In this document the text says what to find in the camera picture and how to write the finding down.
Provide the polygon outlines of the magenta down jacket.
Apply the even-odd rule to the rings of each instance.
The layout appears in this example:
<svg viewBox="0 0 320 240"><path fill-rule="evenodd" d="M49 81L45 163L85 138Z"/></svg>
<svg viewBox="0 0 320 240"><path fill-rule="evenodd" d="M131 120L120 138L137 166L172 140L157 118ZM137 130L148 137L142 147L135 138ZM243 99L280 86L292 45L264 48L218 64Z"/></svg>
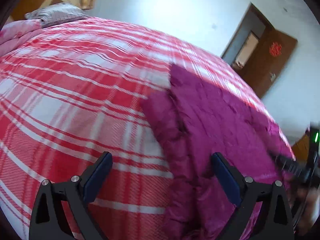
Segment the magenta down jacket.
<svg viewBox="0 0 320 240"><path fill-rule="evenodd" d="M221 153L260 183L285 181L270 153L292 155L279 126L227 90L172 65L170 88L142 102L173 175L164 213L168 239L215 239L234 211L210 156Z"/></svg>

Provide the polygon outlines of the wooden cabinet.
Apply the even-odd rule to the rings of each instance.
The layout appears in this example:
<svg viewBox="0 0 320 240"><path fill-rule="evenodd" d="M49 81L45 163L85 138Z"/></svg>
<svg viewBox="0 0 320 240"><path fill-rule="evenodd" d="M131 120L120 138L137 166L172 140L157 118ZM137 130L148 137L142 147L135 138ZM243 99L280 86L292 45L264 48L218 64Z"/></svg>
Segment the wooden cabinet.
<svg viewBox="0 0 320 240"><path fill-rule="evenodd" d="M295 144L292 146L292 151L299 162L307 162L309 154L309 136L303 135Z"/></svg>

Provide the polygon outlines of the brown wooden door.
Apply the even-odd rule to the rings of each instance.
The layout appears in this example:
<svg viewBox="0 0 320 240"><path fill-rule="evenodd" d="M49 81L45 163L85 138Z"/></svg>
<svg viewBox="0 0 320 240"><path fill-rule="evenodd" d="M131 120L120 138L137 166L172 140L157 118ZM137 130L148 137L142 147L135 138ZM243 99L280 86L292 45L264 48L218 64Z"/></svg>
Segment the brown wooden door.
<svg viewBox="0 0 320 240"><path fill-rule="evenodd" d="M282 45L282 52L278 57L273 57L269 53L269 47L273 42ZM294 37L277 29L263 35L243 70L239 72L240 77L253 89L258 98L261 99L273 85L296 45L297 40ZM276 79L273 82L270 81L270 72L276 74Z"/></svg>

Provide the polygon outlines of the red paper door decoration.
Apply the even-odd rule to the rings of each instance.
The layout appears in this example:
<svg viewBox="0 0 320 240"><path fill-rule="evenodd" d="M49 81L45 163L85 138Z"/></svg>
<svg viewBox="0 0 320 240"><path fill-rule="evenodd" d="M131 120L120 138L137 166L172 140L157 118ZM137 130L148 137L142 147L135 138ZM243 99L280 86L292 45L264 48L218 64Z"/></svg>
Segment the red paper door decoration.
<svg viewBox="0 0 320 240"><path fill-rule="evenodd" d="M278 42L273 42L269 47L269 53L273 57L278 57L281 55L282 45Z"/></svg>

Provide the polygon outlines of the red white plaid bedspread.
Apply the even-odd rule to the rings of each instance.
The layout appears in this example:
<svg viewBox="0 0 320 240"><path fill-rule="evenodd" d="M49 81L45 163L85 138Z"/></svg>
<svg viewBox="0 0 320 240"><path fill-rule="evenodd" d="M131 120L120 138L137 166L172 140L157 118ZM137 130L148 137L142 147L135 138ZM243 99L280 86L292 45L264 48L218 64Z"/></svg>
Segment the red white plaid bedspread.
<svg viewBox="0 0 320 240"><path fill-rule="evenodd" d="M1 56L1 209L22 239L41 182L69 180L105 152L88 209L109 239L168 239L173 180L142 102L177 65L274 119L221 58L140 25L90 17L42 29Z"/></svg>

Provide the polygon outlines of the pink floral quilt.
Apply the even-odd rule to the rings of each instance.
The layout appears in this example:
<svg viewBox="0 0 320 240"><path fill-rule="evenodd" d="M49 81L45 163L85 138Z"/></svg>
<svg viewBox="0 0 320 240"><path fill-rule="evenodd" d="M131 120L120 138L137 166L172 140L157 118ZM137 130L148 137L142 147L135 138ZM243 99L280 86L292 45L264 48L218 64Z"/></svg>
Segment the pink floral quilt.
<svg viewBox="0 0 320 240"><path fill-rule="evenodd" d="M42 32L40 20L20 20L6 24L1 29L1 56L15 50Z"/></svg>

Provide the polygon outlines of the striped pillow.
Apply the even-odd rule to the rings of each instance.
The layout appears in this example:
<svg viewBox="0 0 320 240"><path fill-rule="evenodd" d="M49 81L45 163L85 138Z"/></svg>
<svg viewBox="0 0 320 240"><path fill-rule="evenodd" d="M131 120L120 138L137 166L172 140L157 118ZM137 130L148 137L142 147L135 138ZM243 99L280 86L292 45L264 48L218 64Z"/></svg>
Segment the striped pillow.
<svg viewBox="0 0 320 240"><path fill-rule="evenodd" d="M47 28L54 25L83 20L87 14L71 3L57 3L39 8L24 15L26 20L40 20L41 27Z"/></svg>

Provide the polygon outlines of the dark door frame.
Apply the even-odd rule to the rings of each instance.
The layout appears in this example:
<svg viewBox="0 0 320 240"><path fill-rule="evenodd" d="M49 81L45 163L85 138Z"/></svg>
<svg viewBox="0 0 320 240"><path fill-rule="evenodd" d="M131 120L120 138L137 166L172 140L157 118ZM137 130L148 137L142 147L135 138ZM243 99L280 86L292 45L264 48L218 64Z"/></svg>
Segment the dark door frame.
<svg viewBox="0 0 320 240"><path fill-rule="evenodd" d="M273 30L271 22L250 4L221 58L237 73L241 72L263 35Z"/></svg>

